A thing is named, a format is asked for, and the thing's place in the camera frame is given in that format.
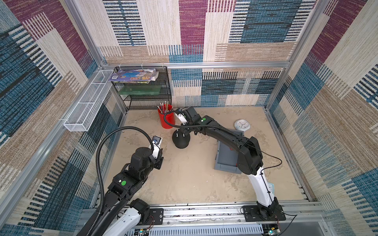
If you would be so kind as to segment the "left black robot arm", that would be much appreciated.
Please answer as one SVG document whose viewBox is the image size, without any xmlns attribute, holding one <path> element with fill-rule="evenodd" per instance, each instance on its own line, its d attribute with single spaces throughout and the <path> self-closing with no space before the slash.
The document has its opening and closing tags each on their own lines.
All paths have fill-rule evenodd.
<svg viewBox="0 0 378 236">
<path fill-rule="evenodd" d="M 108 190 L 105 191 L 99 161 L 100 153 L 106 141 L 123 130 L 140 132 L 150 145 L 136 149 L 130 163 L 113 177 Z M 99 205 L 78 235 L 124 236 L 139 223 L 149 220 L 150 206 L 141 199 L 132 198 L 142 188 L 152 170 L 161 168 L 163 162 L 161 142 L 161 137 L 150 137 L 145 131 L 134 126 L 118 128 L 101 140 L 95 156 Z"/>
</svg>

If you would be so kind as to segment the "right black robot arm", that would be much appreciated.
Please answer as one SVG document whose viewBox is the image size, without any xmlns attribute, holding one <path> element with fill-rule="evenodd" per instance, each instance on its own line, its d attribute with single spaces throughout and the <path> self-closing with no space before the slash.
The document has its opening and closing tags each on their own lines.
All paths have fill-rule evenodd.
<svg viewBox="0 0 378 236">
<path fill-rule="evenodd" d="M 166 112 L 164 122 L 176 128 L 172 141 L 177 148 L 184 149 L 191 140 L 190 134 L 212 137 L 237 153 L 236 167 L 250 180 L 257 197 L 257 205 L 244 207 L 245 219 L 253 217 L 263 221 L 286 220 L 282 206 L 268 187 L 263 166 L 263 154 L 255 137 L 247 138 L 220 125 L 210 116 L 201 116 L 194 107 L 186 107 Z"/>
</svg>

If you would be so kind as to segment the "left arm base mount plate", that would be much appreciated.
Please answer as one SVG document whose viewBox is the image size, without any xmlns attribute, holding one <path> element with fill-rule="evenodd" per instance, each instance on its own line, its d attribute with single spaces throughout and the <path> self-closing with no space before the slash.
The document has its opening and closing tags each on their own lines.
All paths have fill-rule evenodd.
<svg viewBox="0 0 378 236">
<path fill-rule="evenodd" d="M 150 208 L 148 212 L 141 215 L 138 225 L 162 225 L 164 217 L 163 208 Z"/>
</svg>

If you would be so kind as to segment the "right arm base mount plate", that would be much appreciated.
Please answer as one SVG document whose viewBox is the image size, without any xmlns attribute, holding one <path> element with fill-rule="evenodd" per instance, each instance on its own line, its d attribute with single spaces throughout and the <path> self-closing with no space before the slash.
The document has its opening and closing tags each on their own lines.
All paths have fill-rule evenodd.
<svg viewBox="0 0 378 236">
<path fill-rule="evenodd" d="M 242 206 L 242 213 L 245 217 L 246 222 L 258 222 L 258 221 L 285 221 L 286 216 L 283 212 L 282 206 L 278 205 L 278 207 L 274 210 L 271 216 L 263 216 L 258 206 Z"/>
</svg>

